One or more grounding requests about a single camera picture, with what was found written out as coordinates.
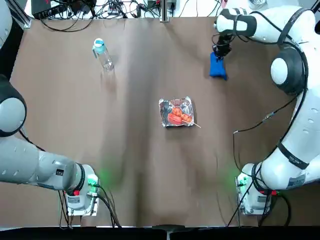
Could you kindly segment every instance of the brown table surface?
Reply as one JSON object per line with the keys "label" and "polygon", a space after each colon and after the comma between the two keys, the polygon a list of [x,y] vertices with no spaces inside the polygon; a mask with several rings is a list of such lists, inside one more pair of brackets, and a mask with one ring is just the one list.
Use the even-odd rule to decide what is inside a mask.
{"label": "brown table surface", "polygon": [[[224,226],[236,209],[232,132],[251,127],[290,97],[270,63],[277,48],[236,39],[225,58],[228,81],[209,77],[214,18],[95,20],[86,30],[25,31],[11,77],[27,106],[29,138],[47,151],[90,164],[113,192],[123,226]],[[85,26],[88,21],[79,23]],[[50,22],[66,28],[70,21]],[[114,74],[102,75],[95,38],[105,40]],[[158,102],[189,96],[202,126],[163,128]],[[293,105],[236,136],[241,165],[259,162],[288,126]],[[318,184],[287,191],[292,225],[317,225]],[[48,189],[1,183],[0,226],[57,226],[58,197]],[[279,200],[266,225],[282,225]],[[241,217],[256,225],[257,217]],[[83,226],[110,225],[100,204]]]}

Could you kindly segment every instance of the blue cloth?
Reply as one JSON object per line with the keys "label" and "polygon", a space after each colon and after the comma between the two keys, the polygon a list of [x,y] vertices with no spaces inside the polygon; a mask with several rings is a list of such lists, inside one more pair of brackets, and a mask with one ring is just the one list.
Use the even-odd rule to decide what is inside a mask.
{"label": "blue cloth", "polygon": [[224,60],[218,60],[214,52],[210,55],[210,76],[211,77],[221,77],[227,80],[227,73],[224,68]]}

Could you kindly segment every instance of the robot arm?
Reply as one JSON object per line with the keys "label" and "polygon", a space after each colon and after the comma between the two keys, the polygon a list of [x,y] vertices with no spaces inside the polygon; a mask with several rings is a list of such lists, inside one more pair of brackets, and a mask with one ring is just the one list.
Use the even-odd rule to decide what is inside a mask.
{"label": "robot arm", "polygon": [[244,36],[281,46],[271,65],[271,78],[285,93],[299,94],[289,129],[275,150],[258,164],[246,164],[242,172],[247,175],[241,173],[236,179],[244,184],[237,190],[245,214],[263,214],[266,190],[296,188],[320,179],[320,38],[315,24],[314,14],[298,6],[261,12],[224,9],[216,19],[222,38]]}
{"label": "robot arm", "polygon": [[94,170],[13,136],[26,116],[23,97],[0,75],[0,182],[63,190],[72,215],[91,215],[98,207],[98,200],[88,195],[98,193],[91,185],[99,184]]}

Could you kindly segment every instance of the wooden stick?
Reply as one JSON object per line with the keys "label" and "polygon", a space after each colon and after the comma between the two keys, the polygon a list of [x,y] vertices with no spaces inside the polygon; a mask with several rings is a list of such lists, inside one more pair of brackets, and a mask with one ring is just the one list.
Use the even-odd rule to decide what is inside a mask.
{"label": "wooden stick", "polygon": [[198,128],[201,128],[198,124],[196,124],[195,122],[193,123],[194,125],[196,125]]}

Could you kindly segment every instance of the sausage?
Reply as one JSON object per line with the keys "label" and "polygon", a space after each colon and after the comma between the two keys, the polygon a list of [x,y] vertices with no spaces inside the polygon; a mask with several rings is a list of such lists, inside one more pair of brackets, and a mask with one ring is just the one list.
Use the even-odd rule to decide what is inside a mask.
{"label": "sausage", "polygon": [[182,115],[182,110],[181,110],[180,107],[174,107],[174,108],[172,109],[172,113],[173,113],[174,115],[178,116],[178,117],[181,117],[181,115]]}
{"label": "sausage", "polygon": [[184,123],[191,123],[192,122],[192,117],[187,114],[182,114],[181,118]]}
{"label": "sausage", "polygon": [[175,125],[181,125],[182,124],[182,118],[179,117],[179,116],[176,116],[176,115],[174,115],[172,113],[168,114],[168,121],[171,124],[175,124]]}

